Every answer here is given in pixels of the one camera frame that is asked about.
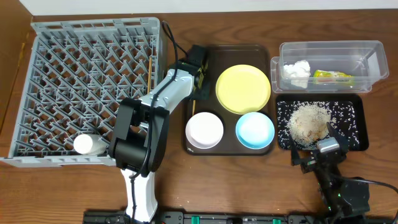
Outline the yellow green wrapper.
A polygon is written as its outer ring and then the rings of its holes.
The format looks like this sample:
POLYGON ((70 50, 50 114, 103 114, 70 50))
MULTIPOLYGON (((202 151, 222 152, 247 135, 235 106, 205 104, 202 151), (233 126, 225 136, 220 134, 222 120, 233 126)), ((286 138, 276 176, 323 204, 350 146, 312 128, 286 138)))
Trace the yellow green wrapper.
POLYGON ((354 83, 354 76, 343 72, 316 70, 313 77, 316 84, 352 85, 354 83))

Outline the wooden chopstick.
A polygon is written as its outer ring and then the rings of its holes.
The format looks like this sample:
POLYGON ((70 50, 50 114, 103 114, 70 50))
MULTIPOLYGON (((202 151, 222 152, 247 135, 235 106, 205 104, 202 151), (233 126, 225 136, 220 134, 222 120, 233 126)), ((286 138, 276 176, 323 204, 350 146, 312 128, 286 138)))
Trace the wooden chopstick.
POLYGON ((192 116, 195 114, 195 106, 196 106, 196 100, 192 101, 192 116))
POLYGON ((149 57, 148 79, 147 79, 147 94, 152 89, 152 56, 149 57))

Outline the yellow plate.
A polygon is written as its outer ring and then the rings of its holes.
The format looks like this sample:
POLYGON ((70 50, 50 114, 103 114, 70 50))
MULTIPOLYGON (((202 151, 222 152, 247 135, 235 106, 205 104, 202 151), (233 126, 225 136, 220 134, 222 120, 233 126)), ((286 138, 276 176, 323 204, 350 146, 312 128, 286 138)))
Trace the yellow plate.
POLYGON ((252 65, 234 65, 221 73, 216 81, 216 97, 220 105, 234 114, 261 110, 271 97, 271 84, 266 74, 252 65))

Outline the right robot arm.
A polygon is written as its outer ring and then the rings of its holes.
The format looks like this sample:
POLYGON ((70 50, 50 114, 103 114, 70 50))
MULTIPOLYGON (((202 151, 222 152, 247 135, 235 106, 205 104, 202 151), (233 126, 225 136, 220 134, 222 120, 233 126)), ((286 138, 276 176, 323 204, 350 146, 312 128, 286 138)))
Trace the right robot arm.
POLYGON ((369 185, 362 178, 343 177, 338 164, 346 159, 349 142, 330 123, 326 124, 329 138, 316 143, 310 155, 301 158, 296 142, 289 137, 291 163, 299 165, 304 174, 313 172, 329 214, 325 223, 367 223, 364 214, 370 211, 369 185))

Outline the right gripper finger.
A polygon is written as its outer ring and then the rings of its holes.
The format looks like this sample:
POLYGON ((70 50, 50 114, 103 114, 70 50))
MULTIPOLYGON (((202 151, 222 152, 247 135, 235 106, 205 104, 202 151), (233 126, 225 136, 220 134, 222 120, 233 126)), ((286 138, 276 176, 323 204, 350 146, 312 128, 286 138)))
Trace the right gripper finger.
POLYGON ((336 139, 340 149, 343 152, 348 152, 349 141, 344 136, 342 136, 329 122, 327 122, 326 126, 328 128, 329 135, 336 139))
POLYGON ((299 152, 296 147, 295 141, 292 139, 292 136, 289 136, 289 144, 290 144, 290 157, 291 157, 291 165, 297 166, 301 164, 301 158, 299 152))

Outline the light blue bowl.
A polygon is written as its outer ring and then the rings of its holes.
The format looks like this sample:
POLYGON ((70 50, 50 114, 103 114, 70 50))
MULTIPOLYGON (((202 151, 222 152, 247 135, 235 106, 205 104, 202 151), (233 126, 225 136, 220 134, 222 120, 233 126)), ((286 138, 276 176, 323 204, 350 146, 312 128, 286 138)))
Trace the light blue bowl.
POLYGON ((260 150, 271 145, 275 136, 275 129, 272 120, 267 115, 250 112, 238 119, 235 133, 243 146, 260 150))

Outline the white cup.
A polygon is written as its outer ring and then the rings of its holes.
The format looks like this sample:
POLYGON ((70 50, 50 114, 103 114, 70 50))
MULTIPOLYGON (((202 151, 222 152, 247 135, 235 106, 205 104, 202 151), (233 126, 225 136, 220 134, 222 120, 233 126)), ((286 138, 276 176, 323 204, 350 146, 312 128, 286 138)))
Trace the white cup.
POLYGON ((81 134, 73 142, 73 147, 82 155, 99 155, 105 152, 108 144, 97 134, 81 134))

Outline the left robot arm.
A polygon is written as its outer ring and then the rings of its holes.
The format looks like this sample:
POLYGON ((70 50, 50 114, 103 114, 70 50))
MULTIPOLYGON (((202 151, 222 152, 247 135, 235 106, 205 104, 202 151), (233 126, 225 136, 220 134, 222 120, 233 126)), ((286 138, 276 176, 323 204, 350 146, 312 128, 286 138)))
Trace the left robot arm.
POLYGON ((148 94, 120 102, 108 154, 126 183, 127 207, 122 222, 152 221, 158 206, 155 172, 164 158, 169 117, 181 101, 203 89, 206 58, 206 47, 193 45, 148 94))

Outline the white napkin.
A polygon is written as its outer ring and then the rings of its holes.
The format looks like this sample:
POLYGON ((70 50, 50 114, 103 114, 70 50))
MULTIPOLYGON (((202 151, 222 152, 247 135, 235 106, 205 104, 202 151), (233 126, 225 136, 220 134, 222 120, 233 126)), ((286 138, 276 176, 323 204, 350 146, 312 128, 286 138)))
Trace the white napkin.
POLYGON ((308 87, 308 80, 312 75, 310 71, 310 64, 306 60, 295 62, 291 65, 284 65, 284 78, 290 80, 293 86, 300 88, 308 87))

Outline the pink bowl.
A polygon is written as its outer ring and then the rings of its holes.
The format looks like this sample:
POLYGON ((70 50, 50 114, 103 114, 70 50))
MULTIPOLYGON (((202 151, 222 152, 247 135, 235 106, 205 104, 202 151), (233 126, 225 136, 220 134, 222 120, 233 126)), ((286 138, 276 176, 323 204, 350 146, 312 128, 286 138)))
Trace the pink bowl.
POLYGON ((224 126, 217 115, 201 112, 192 116, 185 127, 188 142, 199 149, 216 146, 222 139, 224 126))

